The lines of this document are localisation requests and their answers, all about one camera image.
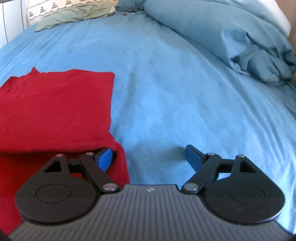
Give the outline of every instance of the folded red cloth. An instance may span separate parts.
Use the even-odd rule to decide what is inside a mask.
[[[0,229],[9,233],[21,219],[17,189],[54,153],[111,148],[107,174],[121,187],[129,183],[122,146],[109,133],[113,73],[83,70],[9,78],[0,87]]]

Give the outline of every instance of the silver rivet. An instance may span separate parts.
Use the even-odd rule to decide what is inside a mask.
[[[147,192],[153,192],[153,191],[155,191],[155,189],[154,189],[154,188],[152,188],[152,187],[150,187],[150,188],[147,188],[146,190],[147,190]]]
[[[117,185],[115,183],[106,183],[103,185],[103,189],[106,191],[115,191],[117,189]]]
[[[186,183],[184,185],[184,189],[188,192],[195,192],[196,190],[198,190],[198,185],[195,183]]]

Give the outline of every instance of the bed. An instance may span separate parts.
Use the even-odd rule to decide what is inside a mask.
[[[242,153],[282,189],[278,223],[296,233],[296,89],[233,70],[150,15],[116,11],[29,27],[0,49],[0,85],[33,67],[113,72],[110,132],[126,152],[131,183],[182,185],[194,173],[187,144],[222,158]]]

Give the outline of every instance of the bedding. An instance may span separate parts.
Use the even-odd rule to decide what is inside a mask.
[[[119,0],[116,10],[120,12],[143,11],[146,0]]]
[[[58,11],[59,9],[64,9],[76,5],[83,5],[92,2],[108,2],[113,5],[110,9],[110,15],[115,12],[115,6],[118,3],[118,0],[28,0],[28,21],[29,25],[32,26],[38,23],[42,17]]]
[[[223,158],[243,153],[284,192],[278,223],[295,233],[296,92],[288,82],[235,72],[145,11],[34,30],[0,49],[0,84],[34,66],[115,73],[110,133],[131,183],[182,185],[194,173],[187,144]]]
[[[275,0],[206,0],[215,1],[232,5],[244,9],[255,16],[271,23],[281,31],[285,37],[288,37],[291,30],[291,24],[287,17],[279,8]]]
[[[111,2],[92,2],[83,5],[62,8],[44,16],[38,23],[35,31],[41,31],[46,28],[53,28],[60,24],[67,24],[87,20],[91,18],[107,17],[114,8]]]
[[[270,23],[237,6],[201,0],[148,0],[145,11],[239,73],[280,85],[291,81],[296,70],[287,38]]]

